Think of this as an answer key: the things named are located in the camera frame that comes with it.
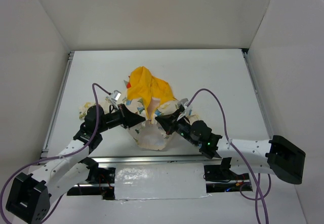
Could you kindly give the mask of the cream dinosaur print hooded jacket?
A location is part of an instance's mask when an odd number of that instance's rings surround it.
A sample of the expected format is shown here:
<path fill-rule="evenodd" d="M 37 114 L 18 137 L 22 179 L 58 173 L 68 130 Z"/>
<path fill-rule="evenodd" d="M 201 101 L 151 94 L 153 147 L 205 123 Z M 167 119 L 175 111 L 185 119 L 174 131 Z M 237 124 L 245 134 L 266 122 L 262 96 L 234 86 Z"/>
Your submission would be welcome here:
<path fill-rule="evenodd" d="M 142 66 L 131 72 L 126 88 L 121 92 L 118 104 L 124 104 L 131 112 L 146 118 L 145 122 L 131 127 L 128 133 L 140 148 L 154 151 L 165 149 L 175 134 L 167 135 L 155 117 L 178 110 L 179 101 L 174 97 L 170 85 Z M 111 104 L 106 99 L 99 105 L 104 113 L 108 113 Z"/>

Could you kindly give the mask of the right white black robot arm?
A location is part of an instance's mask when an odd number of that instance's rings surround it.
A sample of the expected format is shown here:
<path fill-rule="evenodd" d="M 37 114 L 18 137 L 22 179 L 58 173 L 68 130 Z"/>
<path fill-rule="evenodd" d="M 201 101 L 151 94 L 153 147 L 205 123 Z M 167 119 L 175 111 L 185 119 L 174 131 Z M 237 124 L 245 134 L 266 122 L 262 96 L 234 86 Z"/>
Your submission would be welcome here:
<path fill-rule="evenodd" d="M 202 120 L 189 123 L 176 113 L 155 119 L 166 134 L 177 133 L 208 159 L 220 158 L 220 173 L 225 179 L 252 170 L 254 173 L 275 175 L 289 184 L 302 183 L 306 154 L 282 136 L 274 135 L 269 140 L 260 141 L 227 140 L 212 133 Z"/>

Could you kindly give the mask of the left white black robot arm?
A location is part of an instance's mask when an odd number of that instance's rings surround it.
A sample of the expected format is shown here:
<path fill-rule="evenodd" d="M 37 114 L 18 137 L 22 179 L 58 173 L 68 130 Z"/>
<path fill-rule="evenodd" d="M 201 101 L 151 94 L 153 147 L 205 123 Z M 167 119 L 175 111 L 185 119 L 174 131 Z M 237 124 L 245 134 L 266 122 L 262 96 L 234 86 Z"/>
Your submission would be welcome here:
<path fill-rule="evenodd" d="M 145 121 L 145 117 L 119 104 L 104 113 L 101 106 L 88 109 L 79 131 L 58 156 L 45 160 L 31 174 L 19 173 L 13 180 L 6 210 L 26 223 L 41 223 L 53 202 L 73 185 L 85 180 L 93 183 L 99 178 L 98 164 L 88 156 L 102 141 L 101 133 L 122 126 L 130 128 Z"/>

